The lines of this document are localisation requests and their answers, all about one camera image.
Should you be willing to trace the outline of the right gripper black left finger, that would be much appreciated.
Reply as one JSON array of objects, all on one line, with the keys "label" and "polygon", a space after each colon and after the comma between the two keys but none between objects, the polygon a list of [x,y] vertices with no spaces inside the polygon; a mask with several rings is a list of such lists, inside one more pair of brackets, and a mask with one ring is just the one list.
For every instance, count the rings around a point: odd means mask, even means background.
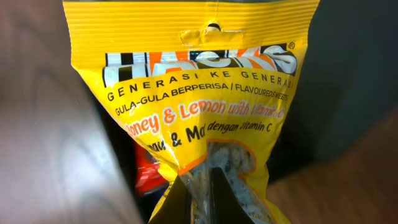
[{"label": "right gripper black left finger", "polygon": [[148,224],[191,224],[192,196],[179,176]]}]

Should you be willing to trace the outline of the dark green box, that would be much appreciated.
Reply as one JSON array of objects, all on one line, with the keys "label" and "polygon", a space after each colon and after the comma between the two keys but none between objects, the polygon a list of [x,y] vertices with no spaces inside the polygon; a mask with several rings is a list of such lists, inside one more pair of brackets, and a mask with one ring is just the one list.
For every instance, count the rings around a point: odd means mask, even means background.
[{"label": "dark green box", "polygon": [[318,1],[267,169],[287,223],[397,222],[396,1]]}]

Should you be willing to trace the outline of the yellow Hacks candy bag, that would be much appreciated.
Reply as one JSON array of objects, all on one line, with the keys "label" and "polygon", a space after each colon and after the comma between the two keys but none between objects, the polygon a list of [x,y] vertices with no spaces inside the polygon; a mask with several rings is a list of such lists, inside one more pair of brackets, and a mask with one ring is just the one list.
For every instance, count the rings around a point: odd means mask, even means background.
[{"label": "yellow Hacks candy bag", "polygon": [[317,0],[64,1],[71,63],[105,110],[211,223],[220,167],[254,223],[287,223],[266,199],[271,154],[297,89]]}]

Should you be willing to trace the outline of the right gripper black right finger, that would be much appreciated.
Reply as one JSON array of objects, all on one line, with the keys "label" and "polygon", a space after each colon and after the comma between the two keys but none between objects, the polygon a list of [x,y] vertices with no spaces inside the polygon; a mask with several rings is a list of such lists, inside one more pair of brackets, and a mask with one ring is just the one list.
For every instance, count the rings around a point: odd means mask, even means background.
[{"label": "right gripper black right finger", "polygon": [[240,206],[220,167],[211,170],[210,207],[213,224],[254,224]]}]

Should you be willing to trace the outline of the red Hacks candy bag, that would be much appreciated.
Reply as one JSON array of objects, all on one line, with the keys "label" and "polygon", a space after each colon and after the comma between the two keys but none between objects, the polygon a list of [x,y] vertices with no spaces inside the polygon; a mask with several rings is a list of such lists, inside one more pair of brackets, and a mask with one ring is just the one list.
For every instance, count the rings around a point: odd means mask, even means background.
[{"label": "red Hacks candy bag", "polygon": [[134,143],[136,158],[135,190],[138,195],[146,195],[168,185],[168,182],[159,174],[158,161],[138,143]]}]

